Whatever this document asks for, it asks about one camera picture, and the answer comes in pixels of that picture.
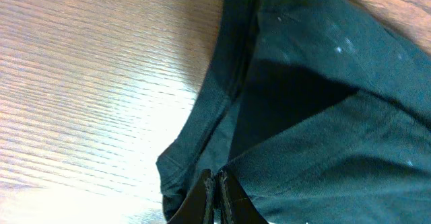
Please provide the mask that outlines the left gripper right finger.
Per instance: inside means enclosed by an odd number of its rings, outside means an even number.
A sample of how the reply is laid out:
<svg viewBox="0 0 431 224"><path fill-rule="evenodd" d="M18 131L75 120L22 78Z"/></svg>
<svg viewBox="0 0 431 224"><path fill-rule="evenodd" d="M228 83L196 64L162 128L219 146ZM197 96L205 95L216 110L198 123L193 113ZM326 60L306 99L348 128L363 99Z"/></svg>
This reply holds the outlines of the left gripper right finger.
<svg viewBox="0 0 431 224"><path fill-rule="evenodd" d="M228 170L218 174L221 223L269 224L258 212L239 181Z"/></svg>

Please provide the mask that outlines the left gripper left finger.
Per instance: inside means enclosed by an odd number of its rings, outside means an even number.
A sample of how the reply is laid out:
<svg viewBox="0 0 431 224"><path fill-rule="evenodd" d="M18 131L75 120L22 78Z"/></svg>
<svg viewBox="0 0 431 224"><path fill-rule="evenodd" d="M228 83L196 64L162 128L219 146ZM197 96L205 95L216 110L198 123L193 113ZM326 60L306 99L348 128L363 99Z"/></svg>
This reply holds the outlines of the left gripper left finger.
<svg viewBox="0 0 431 224"><path fill-rule="evenodd" d="M216 183L209 169L199 179L167 224L214 224L213 202Z"/></svg>

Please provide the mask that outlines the dark teal t-shirt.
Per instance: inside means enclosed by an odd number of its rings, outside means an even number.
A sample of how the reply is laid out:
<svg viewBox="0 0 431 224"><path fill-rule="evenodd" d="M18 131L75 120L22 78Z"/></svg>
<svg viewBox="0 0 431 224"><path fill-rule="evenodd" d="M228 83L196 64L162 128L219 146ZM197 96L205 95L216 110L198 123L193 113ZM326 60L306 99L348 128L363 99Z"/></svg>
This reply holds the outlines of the dark teal t-shirt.
<svg viewBox="0 0 431 224"><path fill-rule="evenodd" d="M228 170L268 223L430 222L430 58L347 0L224 0L218 42L156 162L168 221Z"/></svg>

